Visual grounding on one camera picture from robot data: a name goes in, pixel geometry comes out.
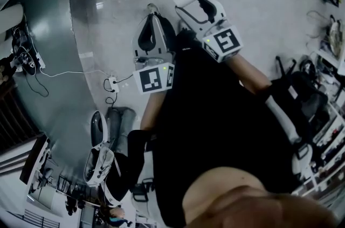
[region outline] black shirt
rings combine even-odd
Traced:
[[[291,192],[297,185],[292,147],[264,100],[204,50],[178,54],[173,88],[153,133],[157,202],[170,227],[185,225],[186,191],[216,167],[247,171],[270,192]]]

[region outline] electrical outlet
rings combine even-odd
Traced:
[[[115,92],[118,93],[120,91],[120,88],[116,82],[117,82],[116,77],[109,77],[110,87],[112,88],[112,90],[115,90]]]
[[[36,54],[36,58],[38,60],[39,66],[40,66],[39,69],[45,69],[44,61],[43,61],[43,59],[39,53]]]

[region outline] box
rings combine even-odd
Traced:
[[[243,42],[236,27],[230,26],[204,37],[202,45],[217,62],[222,62],[237,54]]]
[[[172,89],[174,70],[174,64],[162,63],[133,72],[133,77],[140,94]]]

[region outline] white tiled floor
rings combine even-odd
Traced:
[[[219,1],[241,34],[245,44],[241,54],[270,78],[277,76],[277,54],[296,59],[310,54],[306,49],[307,34],[315,34],[317,24],[306,13],[326,10],[321,0]],[[71,0],[73,27],[85,71],[100,68],[120,79],[132,73],[131,41],[148,3],[155,3],[176,28],[173,0]],[[87,75],[95,103],[103,112],[109,96],[102,86],[105,78],[100,73]],[[138,94],[133,78],[121,83],[120,90],[116,104],[136,110],[138,126],[148,97]]]

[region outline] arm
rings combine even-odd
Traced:
[[[229,58],[225,61],[225,64],[238,76],[243,86],[253,94],[258,94],[260,91],[272,85],[267,76],[239,54]]]
[[[151,130],[156,125],[158,114],[163,105],[167,92],[157,92],[150,95],[149,101],[147,102],[144,115],[141,120],[141,130]]]

